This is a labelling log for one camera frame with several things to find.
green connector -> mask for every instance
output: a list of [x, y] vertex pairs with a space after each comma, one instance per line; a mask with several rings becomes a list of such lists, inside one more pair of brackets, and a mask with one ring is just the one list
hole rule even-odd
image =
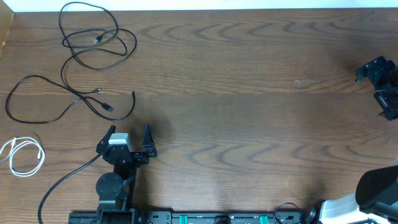
[[187, 215], [180, 215], [180, 224], [188, 224], [188, 216]]
[[260, 216], [260, 224], [268, 224], [268, 216]]

white wall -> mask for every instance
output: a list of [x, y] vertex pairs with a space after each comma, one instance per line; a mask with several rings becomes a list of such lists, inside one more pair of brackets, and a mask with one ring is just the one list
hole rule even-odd
[[[73, 0], [4, 0], [14, 12], [57, 12]], [[398, 7], [398, 0], [86, 0], [110, 11]], [[68, 11], [96, 10], [74, 4]]]

black cable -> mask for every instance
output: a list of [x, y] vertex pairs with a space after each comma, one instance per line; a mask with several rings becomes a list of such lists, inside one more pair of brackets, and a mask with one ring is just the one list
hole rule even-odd
[[90, 164], [92, 164], [95, 160], [97, 160], [99, 157], [101, 156], [101, 154], [96, 155], [92, 160], [88, 161], [86, 164], [82, 165], [81, 167], [75, 169], [74, 171], [70, 172], [69, 174], [67, 174], [65, 177], [62, 177], [60, 180], [57, 181], [57, 183], [55, 183], [50, 190], [44, 195], [42, 201], [40, 202], [39, 205], [39, 209], [37, 211], [37, 218], [39, 220], [40, 224], [43, 224], [43, 220], [42, 220], [42, 209], [43, 209], [43, 205], [45, 200], [47, 199], [47, 197], [51, 194], [51, 192], [59, 185], [61, 184], [65, 179], [67, 179], [68, 177], [70, 177], [73, 174], [76, 174], [77, 172], [81, 171], [82, 169], [88, 167]]
[[[63, 30], [62, 23], [61, 23], [61, 20], [62, 20], [62, 11], [63, 11], [63, 9], [64, 9], [67, 5], [70, 5], [70, 4], [85, 4], [85, 5], [88, 5], [88, 6], [91, 6], [91, 7], [97, 7], [97, 8], [99, 8], [99, 9], [102, 9], [103, 11], [105, 11], [106, 13], [108, 13], [108, 14], [111, 16], [112, 20], [113, 20], [114, 23], [115, 23], [116, 28], [115, 28], [115, 29], [111, 29], [111, 30], [105, 30], [105, 29], [88, 29], [88, 30], [82, 30], [82, 31], [78, 31], [78, 32], [74, 32], [74, 33], [65, 35], [65, 32], [64, 32], [64, 30]], [[7, 100], [6, 100], [6, 113], [7, 113], [7, 115], [8, 115], [11, 119], [13, 119], [14, 121], [18, 121], [18, 122], [20, 122], [20, 123], [25, 123], [25, 124], [47, 124], [47, 123], [52, 123], [52, 122], [55, 122], [55, 121], [59, 120], [59, 119], [67, 112], [67, 110], [69, 110], [69, 108], [70, 108], [71, 106], [73, 106], [75, 103], [77, 103], [77, 102], [79, 102], [80, 100], [82, 100], [82, 101], [84, 101], [84, 102], [86, 103], [86, 105], [89, 107], [90, 110], [92, 110], [92, 112], [93, 112], [94, 114], [100, 116], [101, 118], [104, 118], [104, 119], [107, 119], [107, 120], [110, 120], [110, 121], [120, 121], [120, 120], [123, 120], [124, 118], [127, 118], [127, 117], [131, 114], [131, 112], [133, 111], [134, 106], [135, 106], [135, 104], [136, 104], [136, 96], [135, 96], [135, 92], [134, 92], [134, 91], [132, 92], [133, 104], [132, 104], [132, 107], [131, 107], [131, 109], [130, 109], [130, 112], [128, 112], [128, 114], [125, 115], [125, 116], [122, 117], [122, 118], [109, 118], [109, 117], [107, 117], [107, 116], [101, 114], [100, 112], [98, 112], [88, 100], [93, 100], [93, 101], [95, 101], [96, 103], [99, 103], [99, 104], [100, 104], [104, 109], [106, 109], [107, 111], [112, 112], [112, 111], [113, 111], [113, 108], [112, 108], [110, 105], [108, 105], [108, 104], [106, 104], [106, 103], [102, 103], [102, 102], [100, 102], [99, 100], [97, 100], [97, 99], [95, 99], [95, 98], [93, 98], [93, 97], [90, 97], [90, 96], [82, 96], [82, 95], [84, 95], [84, 94], [97, 93], [97, 92], [101, 91], [102, 89], [101, 89], [101, 88], [96, 88], [96, 89], [91, 90], [91, 91], [78, 91], [78, 90], [73, 89], [73, 88], [66, 82], [66, 80], [64, 79], [64, 77], [63, 77], [63, 69], [65, 68], [66, 64], [67, 64], [72, 58], [74, 58], [81, 66], [84, 66], [84, 67], [89, 68], [89, 69], [92, 69], [92, 70], [105, 70], [105, 69], [111, 68], [111, 67], [113, 67], [113, 66], [115, 66], [115, 65], [118, 65], [118, 64], [120, 64], [121, 62], [127, 60], [127, 59], [132, 55], [132, 53], [134, 53], [134, 51], [135, 51], [135, 49], [136, 49], [136, 47], [137, 47], [137, 38], [136, 38], [136, 36], [135, 36], [131, 31], [129, 31], [129, 30], [120, 29], [120, 28], [119, 28], [119, 25], [118, 25], [118, 23], [117, 23], [117, 21], [116, 21], [116, 19], [115, 19], [115, 17], [114, 17], [107, 9], [105, 9], [105, 8], [103, 8], [103, 7], [100, 7], [100, 6], [94, 6], [94, 5], [92, 5], [92, 4], [88, 4], [88, 3], [85, 3], [85, 2], [70, 2], [70, 3], [66, 3], [66, 4], [61, 8], [61, 11], [60, 11], [60, 13], [59, 13], [59, 16], [58, 16], [58, 24], [59, 24], [61, 33], [62, 33], [62, 35], [63, 35], [62, 45], [63, 45], [64, 47], [68, 47], [68, 48], [70, 49], [70, 52], [72, 53], [72, 56], [71, 56], [70, 58], [68, 58], [68, 59], [65, 61], [65, 63], [62, 65], [61, 72], [60, 72], [60, 74], [61, 74], [61, 81], [62, 81], [62, 83], [64, 84], [64, 86], [59, 85], [58, 83], [55, 83], [55, 82], [49, 80], [48, 78], [45, 78], [45, 77], [40, 76], [40, 75], [28, 75], [28, 76], [24, 77], [23, 79], [19, 80], [19, 82], [15, 85], [15, 87], [14, 87], [14, 88], [10, 91], [10, 93], [8, 94], [8, 97], [7, 97]], [[129, 33], [129, 34], [131, 34], [131, 35], [133, 36], [133, 38], [134, 38], [134, 47], [132, 48], [132, 50], [131, 50], [129, 53], [127, 53], [127, 46], [126, 46], [126, 44], [125, 44], [125, 43], [118, 37], [118, 35], [117, 35], [118, 32], [119, 32], [120, 30], [121, 30], [121, 31], [124, 31], [124, 32], [127, 32], [127, 33]], [[102, 31], [102, 32], [103, 32], [101, 35], [97, 36], [97, 38], [94, 40], [94, 43], [95, 43], [94, 45], [87, 45], [87, 46], [72, 46], [72, 44], [70, 43], [70, 41], [69, 41], [69, 39], [68, 39], [69, 37], [71, 37], [71, 36], [73, 36], [73, 35], [82, 34], [82, 33], [91, 32], [91, 31]], [[98, 42], [101, 41], [101, 39], [103, 38], [103, 36], [104, 36], [105, 34], [111, 34], [112, 36], [111, 36], [108, 40], [105, 40], [105, 41], [103, 41], [102, 43], [98, 44]], [[111, 51], [111, 50], [96, 48], [96, 47], [99, 47], [99, 46], [101, 46], [101, 45], [104, 45], [104, 44], [108, 43], [109, 41], [113, 40], [114, 38], [117, 38], [117, 39], [120, 41], [120, 43], [123, 44], [123, 47], [124, 47], [124, 50], [125, 50], [124, 53], [118, 53], [118, 52], [113, 52], [113, 51]], [[85, 50], [76, 52], [75, 49], [85, 49]], [[84, 62], [82, 62], [82, 61], [80, 60], [80, 58], [78, 57], [78, 55], [80, 55], [80, 54], [82, 54], [82, 53], [89, 52], [89, 51], [95, 51], [95, 50], [104, 51], [104, 52], [108, 52], [108, 53], [115, 54], [115, 55], [119, 55], [119, 56], [125, 56], [125, 57], [122, 58], [121, 60], [119, 60], [119, 61], [117, 61], [117, 62], [115, 62], [115, 63], [113, 63], [113, 64], [111, 64], [111, 65], [109, 65], [109, 66], [107, 66], [107, 67], [103, 67], [103, 68], [94, 68], [94, 67], [91, 67], [91, 66], [85, 64]], [[11, 95], [12, 95], [12, 94], [14, 93], [14, 91], [16, 90], [16, 88], [19, 86], [19, 84], [21, 84], [24, 80], [26, 80], [26, 79], [28, 79], [28, 78], [31, 78], [31, 77], [42, 78], [42, 79], [44, 79], [45, 81], [48, 81], [49, 83], [51, 83], [51, 84], [53, 84], [53, 85], [57, 85], [57, 86], [59, 86], [59, 87], [61, 87], [61, 88], [64, 88], [64, 89], [70, 91], [71, 93], [75, 94], [75, 95], [78, 96], [79, 98], [78, 98], [77, 100], [75, 100], [74, 102], [72, 102], [69, 106], [67, 106], [67, 108], [61, 113], [61, 115], [60, 115], [59, 117], [53, 119], [53, 120], [50, 120], [50, 121], [23, 121], [23, 120], [17, 119], [17, 118], [15, 118], [15, 117], [13, 117], [13, 116], [11, 115], [11, 112], [9, 111], [9, 102], [10, 102], [10, 98], [11, 98]]]
[[279, 223], [279, 224], [282, 224], [282, 222], [280, 222], [280, 218], [278, 218], [277, 216], [276, 216], [276, 213], [283, 207], [283, 206], [286, 206], [286, 205], [293, 205], [293, 206], [295, 206], [297, 209], [299, 209], [298, 208], [298, 206], [297, 205], [295, 205], [293, 202], [285, 202], [285, 203], [283, 203], [282, 205], [279, 205], [279, 207], [277, 208], [277, 209], [275, 209], [275, 211], [274, 211], [274, 218], [275, 218], [275, 220]]
[[[13, 116], [11, 115], [10, 111], [9, 111], [9, 102], [10, 102], [10, 98], [11, 98], [12, 93], [13, 93], [13, 92], [16, 90], [16, 88], [19, 86], [19, 84], [21, 84], [25, 79], [27, 79], [27, 78], [32, 78], [32, 77], [37, 77], [37, 78], [44, 79], [45, 81], [47, 81], [47, 82], [49, 82], [49, 83], [51, 83], [51, 84], [53, 84], [53, 85], [59, 86], [59, 87], [61, 87], [61, 88], [64, 88], [64, 89], [68, 90], [69, 92], [71, 92], [71, 93], [75, 94], [76, 96], [78, 96], [79, 99], [77, 99], [77, 100], [75, 100], [74, 102], [72, 102], [72, 103], [71, 103], [69, 106], [67, 106], [67, 108], [61, 113], [61, 115], [58, 116], [58, 118], [55, 118], [55, 119], [53, 119], [53, 120], [51, 120], [51, 121], [23, 121], [23, 120], [19, 120], [19, 119], [13, 117]], [[131, 112], [133, 111], [133, 109], [134, 109], [134, 107], [135, 107], [135, 105], [136, 105], [136, 94], [135, 94], [134, 91], [133, 91], [131, 94], [132, 94], [132, 100], [133, 100], [133, 102], [132, 102], [131, 109], [130, 109], [130, 111], [127, 113], [127, 115], [125, 115], [125, 116], [122, 117], [122, 118], [109, 118], [109, 117], [107, 117], [107, 116], [102, 115], [100, 112], [98, 112], [98, 111], [93, 107], [93, 105], [92, 105], [87, 99], [95, 100], [95, 102], [101, 104], [102, 107], [103, 107], [104, 109], [106, 109], [107, 107], [109, 107], [107, 110], [108, 110], [108, 111], [112, 111], [113, 108], [110, 107], [108, 104], [102, 103], [102, 102], [100, 102], [100, 101], [98, 101], [98, 100], [96, 100], [96, 99], [94, 99], [94, 98], [92, 98], [92, 97], [90, 97], [90, 96], [82, 96], [82, 95], [81, 95], [80, 93], [78, 93], [77, 91], [75, 91], [75, 90], [73, 90], [73, 89], [71, 89], [71, 88], [67, 88], [67, 87], [65, 87], [65, 86], [63, 86], [63, 85], [60, 85], [60, 84], [58, 84], [58, 83], [55, 83], [55, 82], [53, 82], [53, 81], [51, 81], [51, 80], [49, 80], [48, 78], [45, 78], [45, 77], [43, 77], [43, 76], [40, 76], [40, 75], [28, 75], [28, 76], [24, 77], [23, 79], [21, 79], [21, 80], [17, 83], [17, 85], [11, 90], [10, 94], [8, 94], [8, 97], [7, 97], [7, 99], [6, 99], [6, 113], [7, 113], [7, 115], [8, 115], [11, 119], [13, 119], [14, 121], [18, 121], [18, 122], [20, 122], [20, 123], [25, 123], [25, 124], [47, 124], [47, 123], [52, 123], [52, 122], [58, 121], [58, 120], [67, 112], [67, 110], [69, 110], [69, 108], [70, 108], [71, 106], [73, 106], [73, 105], [74, 105], [75, 103], [77, 103], [78, 101], [83, 100], [83, 101], [86, 103], [86, 105], [89, 107], [89, 109], [92, 110], [92, 112], [93, 112], [94, 114], [100, 116], [101, 118], [107, 119], [107, 120], [109, 120], [109, 121], [120, 121], [120, 120], [123, 120], [124, 118], [127, 118], [127, 117], [131, 114]]]

tangled black cord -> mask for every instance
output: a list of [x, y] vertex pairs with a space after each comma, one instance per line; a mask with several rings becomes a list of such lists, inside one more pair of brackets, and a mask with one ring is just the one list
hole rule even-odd
[[[63, 11], [63, 9], [64, 9], [67, 5], [70, 5], [70, 4], [85, 4], [85, 5], [87, 5], [87, 6], [97, 7], [97, 8], [99, 8], [99, 9], [102, 9], [103, 11], [105, 11], [106, 13], [108, 13], [108, 14], [112, 17], [112, 19], [113, 19], [113, 21], [114, 21], [114, 23], [115, 23], [116, 28], [115, 28], [115, 29], [111, 29], [111, 30], [106, 30], [106, 29], [88, 29], [88, 30], [78, 31], [78, 32], [74, 32], [74, 33], [71, 33], [71, 34], [66, 35], [65, 32], [64, 32], [64, 30], [63, 30], [62, 24], [61, 24], [61, 20], [62, 20], [61, 16], [62, 16], [62, 11]], [[70, 49], [70, 52], [72, 53], [72, 56], [71, 56], [70, 58], [68, 58], [68, 59], [65, 61], [65, 63], [62, 65], [62, 68], [61, 68], [61, 80], [62, 80], [63, 85], [60, 85], [60, 84], [58, 84], [58, 83], [55, 83], [55, 82], [53, 82], [53, 81], [49, 80], [48, 78], [45, 78], [45, 77], [43, 77], [43, 76], [41, 76], [41, 75], [28, 75], [28, 76], [24, 77], [23, 79], [19, 80], [19, 82], [15, 85], [15, 87], [14, 87], [14, 88], [10, 91], [10, 93], [8, 94], [8, 97], [7, 97], [7, 100], [6, 100], [6, 113], [7, 113], [7, 115], [8, 115], [11, 119], [13, 119], [14, 121], [18, 121], [18, 122], [20, 122], [20, 123], [25, 123], [25, 124], [47, 124], [47, 123], [52, 123], [52, 122], [56, 122], [57, 120], [59, 120], [59, 119], [67, 112], [67, 110], [69, 110], [69, 108], [70, 108], [71, 106], [73, 106], [75, 103], [77, 103], [77, 102], [79, 102], [80, 100], [82, 100], [82, 101], [85, 102], [85, 104], [89, 107], [89, 109], [90, 109], [94, 114], [98, 115], [98, 116], [101, 117], [101, 118], [107, 119], [107, 120], [109, 120], [109, 121], [120, 121], [120, 120], [123, 120], [124, 118], [127, 118], [127, 117], [131, 114], [131, 112], [133, 111], [134, 106], [135, 106], [135, 104], [136, 104], [136, 94], [135, 94], [134, 91], [132, 92], [133, 104], [132, 104], [132, 107], [131, 107], [130, 111], [128, 112], [128, 114], [125, 115], [125, 116], [123, 116], [122, 118], [109, 118], [109, 117], [107, 117], [107, 116], [101, 114], [100, 112], [98, 112], [98, 111], [94, 108], [94, 106], [93, 106], [88, 100], [93, 100], [94, 102], [99, 103], [99, 104], [100, 104], [104, 109], [106, 109], [107, 111], [112, 112], [112, 111], [113, 111], [113, 108], [112, 108], [110, 105], [108, 105], [108, 104], [106, 104], [106, 103], [102, 103], [102, 102], [100, 102], [99, 100], [97, 100], [97, 99], [95, 99], [95, 98], [93, 98], [93, 97], [90, 97], [90, 96], [83, 96], [84, 94], [97, 93], [97, 92], [101, 91], [102, 89], [101, 89], [101, 88], [96, 88], [96, 89], [91, 90], [91, 91], [78, 91], [78, 90], [75, 90], [75, 89], [72, 88], [72, 87], [66, 82], [66, 80], [64, 79], [64, 77], [63, 77], [63, 69], [65, 68], [66, 64], [67, 64], [72, 58], [74, 58], [81, 66], [86, 67], [86, 68], [89, 68], [89, 69], [92, 69], [92, 70], [97, 70], [97, 71], [106, 70], [106, 69], [111, 68], [111, 67], [113, 67], [113, 66], [115, 66], [115, 65], [118, 65], [118, 64], [120, 64], [121, 62], [127, 60], [127, 59], [132, 55], [132, 53], [134, 53], [134, 51], [135, 51], [135, 49], [136, 49], [136, 47], [137, 47], [137, 37], [136, 37], [131, 31], [129, 31], [129, 30], [127, 30], [127, 29], [120, 29], [120, 28], [119, 28], [119, 25], [118, 25], [118, 22], [116, 22], [115, 17], [114, 17], [114, 16], [111, 14], [111, 12], [109, 12], [107, 9], [105, 9], [105, 8], [103, 8], [103, 7], [100, 7], [100, 6], [94, 6], [94, 5], [92, 5], [92, 4], [88, 4], [88, 3], [85, 3], [85, 2], [70, 2], [70, 3], [66, 3], [66, 4], [61, 8], [61, 11], [60, 11], [60, 13], [59, 13], [58, 24], [59, 24], [61, 33], [62, 33], [62, 35], [63, 35], [62, 45], [63, 45], [64, 47], [68, 47], [68, 48]], [[121, 40], [121, 39], [118, 37], [118, 32], [119, 32], [120, 30], [121, 30], [121, 31], [124, 31], [124, 32], [127, 32], [127, 33], [129, 33], [129, 34], [131, 34], [131, 35], [133, 36], [133, 38], [134, 38], [134, 47], [133, 47], [133, 49], [132, 49], [129, 53], [127, 53], [126, 44], [123, 42], [123, 40]], [[73, 36], [73, 35], [82, 34], [82, 33], [85, 33], [85, 32], [92, 32], [92, 31], [102, 31], [102, 32], [103, 32], [101, 35], [97, 36], [97, 38], [94, 40], [94, 43], [95, 43], [94, 45], [89, 45], [89, 46], [72, 46], [72, 44], [70, 43], [70, 41], [69, 41], [69, 39], [68, 39], [69, 37], [71, 37], [71, 36]], [[101, 39], [103, 38], [103, 36], [104, 36], [105, 34], [111, 34], [112, 36], [111, 36], [108, 40], [105, 40], [105, 41], [103, 41], [102, 43], [98, 44], [98, 42], [101, 41]], [[102, 45], [108, 43], [109, 41], [113, 40], [114, 38], [117, 38], [117, 39], [120, 41], [120, 43], [123, 44], [124, 53], [113, 52], [113, 51], [111, 51], [111, 50], [106, 50], [106, 49], [97, 48], [97, 47], [99, 47], [99, 46], [102, 46]], [[76, 52], [75, 49], [85, 49], [85, 50]], [[115, 54], [115, 55], [119, 55], [119, 56], [124, 56], [124, 58], [122, 58], [121, 60], [119, 60], [119, 61], [117, 61], [117, 62], [115, 62], [115, 63], [113, 63], [113, 64], [111, 64], [111, 65], [109, 65], [109, 66], [107, 66], [107, 67], [104, 67], [104, 68], [94, 68], [94, 67], [91, 67], [91, 66], [85, 64], [83, 61], [80, 60], [80, 58], [79, 58], [78, 55], [80, 55], [81, 53], [85, 53], [85, 52], [89, 52], [89, 51], [95, 51], [95, 50], [100, 50], [100, 51], [103, 51], [103, 52], [108, 52], [108, 53], [111, 53], [111, 54]], [[72, 102], [69, 106], [67, 106], [67, 108], [61, 113], [61, 115], [60, 115], [59, 117], [53, 119], [53, 120], [50, 120], [50, 121], [23, 121], [23, 120], [17, 119], [17, 118], [15, 118], [15, 117], [13, 117], [13, 116], [11, 115], [10, 111], [9, 111], [9, 102], [10, 102], [11, 95], [14, 93], [14, 91], [17, 89], [17, 87], [18, 87], [24, 80], [26, 80], [26, 79], [28, 79], [28, 78], [32, 78], [32, 77], [41, 78], [41, 79], [43, 79], [43, 80], [45, 80], [45, 81], [47, 81], [47, 82], [49, 82], [49, 83], [51, 83], [51, 84], [53, 84], [53, 85], [59, 86], [59, 87], [61, 87], [61, 88], [64, 88], [64, 89], [68, 90], [69, 92], [75, 94], [75, 95], [78, 96], [79, 98], [78, 98], [77, 100], [75, 100], [74, 102]]]

cable connector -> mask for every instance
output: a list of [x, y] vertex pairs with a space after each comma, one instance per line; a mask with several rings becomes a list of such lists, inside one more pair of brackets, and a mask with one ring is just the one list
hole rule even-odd
[[11, 142], [11, 149], [14, 148], [16, 142], [17, 142], [17, 138], [14, 138], [14, 139], [12, 140], [12, 142]]
[[99, 91], [102, 91], [102, 89], [101, 88], [97, 88], [97, 89], [93, 90], [91, 93], [97, 93]]
[[93, 40], [94, 44], [97, 44], [99, 41], [101, 41], [101, 39], [102, 39], [102, 35], [97, 36], [97, 38], [95, 38]]
[[109, 112], [113, 111], [112, 106], [108, 105], [107, 103], [102, 103], [101, 106], [102, 106], [102, 108], [106, 109]]

